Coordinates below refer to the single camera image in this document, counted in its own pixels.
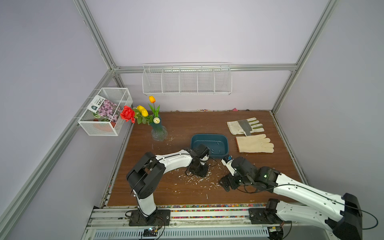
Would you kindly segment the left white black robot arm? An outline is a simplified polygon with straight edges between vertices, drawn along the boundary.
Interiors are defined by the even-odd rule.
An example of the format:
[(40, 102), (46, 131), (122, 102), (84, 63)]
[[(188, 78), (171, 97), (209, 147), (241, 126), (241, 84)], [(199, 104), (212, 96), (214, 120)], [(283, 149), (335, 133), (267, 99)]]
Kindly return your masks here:
[(206, 164), (209, 157), (210, 149), (203, 144), (194, 149), (180, 150), (167, 155), (145, 153), (126, 176), (136, 196), (140, 214), (144, 218), (155, 215), (157, 206), (153, 193), (164, 174), (186, 168), (194, 176), (204, 178), (209, 169), (209, 165)]

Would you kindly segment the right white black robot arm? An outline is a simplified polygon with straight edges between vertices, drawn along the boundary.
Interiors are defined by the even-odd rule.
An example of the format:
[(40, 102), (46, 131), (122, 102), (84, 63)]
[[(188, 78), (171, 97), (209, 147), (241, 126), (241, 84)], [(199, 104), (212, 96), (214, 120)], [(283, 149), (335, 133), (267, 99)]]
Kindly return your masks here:
[(265, 208), (249, 210), (252, 224), (299, 222), (332, 232), (340, 240), (363, 238), (363, 214), (356, 196), (315, 189), (275, 169), (257, 168), (243, 157), (233, 159), (227, 155), (222, 164), (229, 170), (219, 181), (226, 192), (251, 186), (256, 193), (270, 192), (299, 202), (294, 205), (269, 199)]

